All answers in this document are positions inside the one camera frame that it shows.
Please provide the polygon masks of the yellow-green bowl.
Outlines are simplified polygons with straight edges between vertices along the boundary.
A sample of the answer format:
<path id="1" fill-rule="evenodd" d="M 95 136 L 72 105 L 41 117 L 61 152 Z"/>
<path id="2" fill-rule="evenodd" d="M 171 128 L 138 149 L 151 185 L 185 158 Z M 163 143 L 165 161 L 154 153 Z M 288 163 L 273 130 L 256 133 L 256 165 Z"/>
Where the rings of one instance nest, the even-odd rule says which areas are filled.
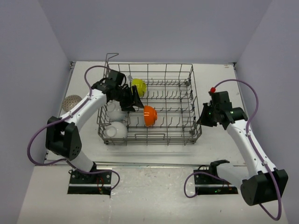
<path id="1" fill-rule="evenodd" d="M 145 95 L 145 93 L 147 92 L 147 85 L 142 79 L 134 78 L 131 81 L 131 84 L 132 84 L 132 86 L 137 87 L 139 97 L 142 98 Z"/>

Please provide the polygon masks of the orange bowl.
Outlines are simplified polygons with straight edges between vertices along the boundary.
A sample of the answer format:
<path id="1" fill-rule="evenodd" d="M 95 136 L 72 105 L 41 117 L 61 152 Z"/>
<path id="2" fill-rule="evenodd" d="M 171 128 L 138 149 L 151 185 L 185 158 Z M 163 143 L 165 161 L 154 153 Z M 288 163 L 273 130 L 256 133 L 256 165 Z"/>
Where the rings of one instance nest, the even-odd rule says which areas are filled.
<path id="1" fill-rule="evenodd" d="M 143 118 L 146 127 L 153 126 L 157 120 L 156 110 L 153 107 L 146 105 L 143 109 Z"/>

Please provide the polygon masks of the brown patterned bowl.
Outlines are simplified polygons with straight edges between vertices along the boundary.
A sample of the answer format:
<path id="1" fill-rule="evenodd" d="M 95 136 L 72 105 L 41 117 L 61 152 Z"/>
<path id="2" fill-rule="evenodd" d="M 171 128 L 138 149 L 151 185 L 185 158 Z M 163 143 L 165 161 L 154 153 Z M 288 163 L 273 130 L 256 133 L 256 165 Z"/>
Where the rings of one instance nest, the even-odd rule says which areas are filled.
<path id="1" fill-rule="evenodd" d="M 75 107 L 82 98 L 79 95 L 69 95 L 62 102 L 62 109 L 65 112 L 70 111 L 73 107 Z"/>

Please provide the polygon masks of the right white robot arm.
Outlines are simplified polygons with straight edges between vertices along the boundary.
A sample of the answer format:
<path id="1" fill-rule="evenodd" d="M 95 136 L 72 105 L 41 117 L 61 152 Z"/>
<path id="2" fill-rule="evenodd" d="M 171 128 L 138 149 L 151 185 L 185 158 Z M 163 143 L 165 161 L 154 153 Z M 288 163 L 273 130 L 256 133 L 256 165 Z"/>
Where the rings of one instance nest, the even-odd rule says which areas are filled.
<path id="1" fill-rule="evenodd" d="M 238 188 L 247 205 L 253 206 L 271 201 L 281 201 L 288 181 L 285 170 L 277 169 L 268 158 L 249 124 L 248 117 L 240 107 L 233 107 L 227 91 L 209 92 L 211 100 L 203 104 L 197 121 L 201 126 L 222 125 L 239 149 L 247 171 L 237 171 L 227 160 L 211 162 L 209 180 L 220 183 L 225 180 Z"/>

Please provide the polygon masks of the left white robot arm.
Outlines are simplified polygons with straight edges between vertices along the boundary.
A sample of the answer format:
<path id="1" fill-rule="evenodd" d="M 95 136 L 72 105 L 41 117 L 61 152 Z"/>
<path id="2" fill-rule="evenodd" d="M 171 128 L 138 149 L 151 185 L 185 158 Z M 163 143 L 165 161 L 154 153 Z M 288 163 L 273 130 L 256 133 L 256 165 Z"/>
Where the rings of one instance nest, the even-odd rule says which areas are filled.
<path id="1" fill-rule="evenodd" d="M 122 111 L 134 112 L 135 107 L 143 108 L 137 86 L 126 83 L 126 76 L 111 70 L 107 77 L 88 85 L 88 94 L 73 109 L 61 117 L 49 118 L 46 128 L 45 146 L 67 163 L 81 171 L 80 177 L 86 183 L 97 178 L 94 162 L 82 151 L 80 129 L 90 117 L 109 101 L 120 103 Z"/>

